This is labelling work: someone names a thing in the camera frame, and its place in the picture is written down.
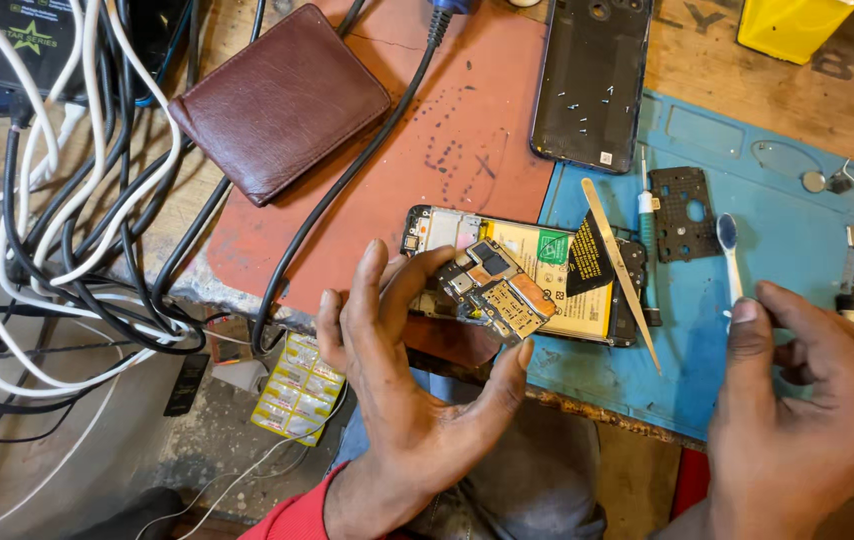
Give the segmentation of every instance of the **black back cover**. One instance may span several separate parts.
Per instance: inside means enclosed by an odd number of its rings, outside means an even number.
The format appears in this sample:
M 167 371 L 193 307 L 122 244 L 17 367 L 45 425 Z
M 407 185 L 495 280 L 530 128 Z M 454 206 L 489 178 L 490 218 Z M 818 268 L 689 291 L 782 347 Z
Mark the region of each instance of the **black back cover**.
M 530 148 L 631 170 L 653 0 L 555 0 Z

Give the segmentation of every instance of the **wooden workbench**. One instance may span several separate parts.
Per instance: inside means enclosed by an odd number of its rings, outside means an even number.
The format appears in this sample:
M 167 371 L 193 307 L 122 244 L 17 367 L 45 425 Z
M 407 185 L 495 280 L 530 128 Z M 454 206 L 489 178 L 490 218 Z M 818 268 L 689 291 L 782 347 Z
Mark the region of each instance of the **wooden workbench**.
M 507 6 L 504 0 L 486 1 Z M 265 30 L 303 3 L 304 0 L 269 2 Z M 366 9 L 376 9 L 376 2 L 369 4 Z M 247 44 L 254 5 L 253 0 L 239 0 L 204 6 L 207 18 L 201 74 L 209 73 Z M 545 0 L 537 6 L 516 11 L 543 22 L 547 18 L 548 2 Z M 336 24 L 343 14 L 328 13 L 328 16 Z M 650 28 L 646 87 L 854 159 L 854 14 L 811 63 L 804 66 L 776 60 L 736 44 L 739 17 L 738 0 L 663 0 L 659 3 Z M 181 81 L 182 76 L 181 70 L 169 80 Z M 181 91 L 174 86 L 168 84 L 168 95 Z M 59 112 L 54 113 L 52 121 L 54 124 L 60 122 Z M 9 122 L 0 119 L 0 178 L 8 127 Z M 77 132 L 83 134 L 86 129 L 87 124 L 81 123 Z M 138 118 L 136 125 L 135 162 L 140 166 L 149 163 L 165 151 L 168 140 L 169 130 L 163 114 L 156 109 L 147 111 Z M 89 152 L 85 138 L 76 137 L 65 149 L 61 170 L 72 170 Z M 143 239 L 145 274 L 149 281 L 157 275 L 221 176 L 220 170 L 201 152 L 194 151 L 185 158 L 176 187 Z M 52 189 L 37 193 L 34 206 L 42 208 L 53 193 Z M 90 203 L 88 214 L 102 213 L 109 204 L 109 198 Z M 205 249 L 204 245 L 194 249 L 191 263 L 180 274 L 171 293 L 234 313 L 256 313 L 260 298 L 220 283 L 207 264 Z M 126 274 L 123 264 L 115 264 L 112 271 L 120 278 Z M 276 313 L 275 321 L 299 329 L 311 325 L 309 317 L 303 313 L 283 308 Z M 700 444 L 535 387 L 530 387 L 528 394 L 565 411 L 637 432 L 690 446 Z

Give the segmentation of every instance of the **screwdriver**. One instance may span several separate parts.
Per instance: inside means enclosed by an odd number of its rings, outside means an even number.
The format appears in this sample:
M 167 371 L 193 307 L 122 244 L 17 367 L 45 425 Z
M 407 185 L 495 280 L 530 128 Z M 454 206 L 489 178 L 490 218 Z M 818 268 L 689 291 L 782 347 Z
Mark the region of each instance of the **screwdriver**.
M 640 172 L 643 175 L 644 191 L 637 196 L 637 218 L 640 224 L 640 242 L 647 251 L 647 286 L 644 287 L 644 318 L 647 326 L 659 327 L 661 308 L 658 306 L 658 240 L 654 227 L 654 195 L 647 178 L 647 153 L 640 146 Z

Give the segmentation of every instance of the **red sleeve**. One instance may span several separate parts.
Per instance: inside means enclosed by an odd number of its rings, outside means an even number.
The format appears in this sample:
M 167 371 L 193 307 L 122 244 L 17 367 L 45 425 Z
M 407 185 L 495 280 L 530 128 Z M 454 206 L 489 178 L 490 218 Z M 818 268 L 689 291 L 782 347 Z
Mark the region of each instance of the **red sleeve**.
M 328 540 L 324 527 L 324 501 L 327 488 L 337 473 L 349 461 L 337 466 L 323 481 L 303 495 L 294 495 L 277 504 L 260 521 L 237 540 Z M 407 536 L 392 532 L 381 540 L 406 540 Z

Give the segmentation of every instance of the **brown wallet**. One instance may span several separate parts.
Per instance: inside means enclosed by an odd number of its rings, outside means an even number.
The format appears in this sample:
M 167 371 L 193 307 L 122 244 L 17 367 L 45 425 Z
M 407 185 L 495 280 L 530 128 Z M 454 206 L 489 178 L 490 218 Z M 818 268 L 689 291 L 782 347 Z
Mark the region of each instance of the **brown wallet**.
M 263 207 L 390 106 L 324 13 L 305 4 L 173 98 L 169 112 Z

